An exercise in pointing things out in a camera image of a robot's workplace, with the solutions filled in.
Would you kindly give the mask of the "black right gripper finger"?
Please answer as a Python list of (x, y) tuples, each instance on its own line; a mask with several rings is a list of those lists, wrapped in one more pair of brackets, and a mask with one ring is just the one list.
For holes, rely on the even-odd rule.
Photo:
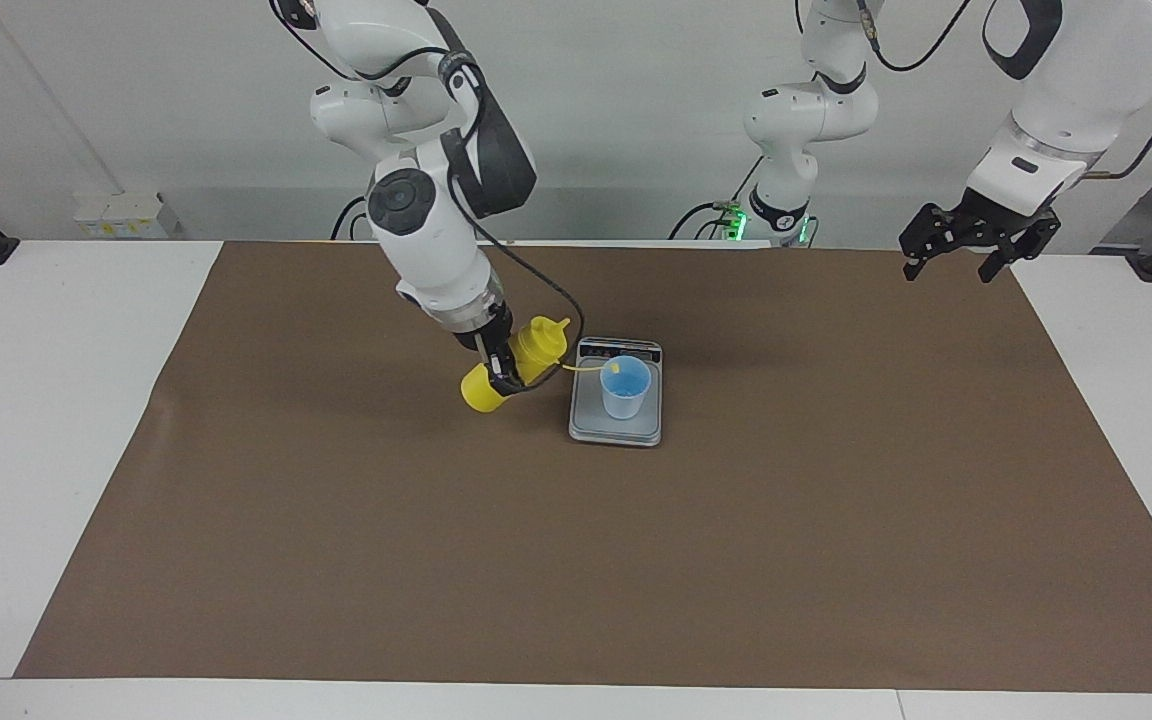
[(479, 348), (482, 365), (486, 372), (486, 382), (500, 397), (509, 397), (526, 392), (529, 382), (521, 376), (515, 351), (511, 344), (482, 346)]

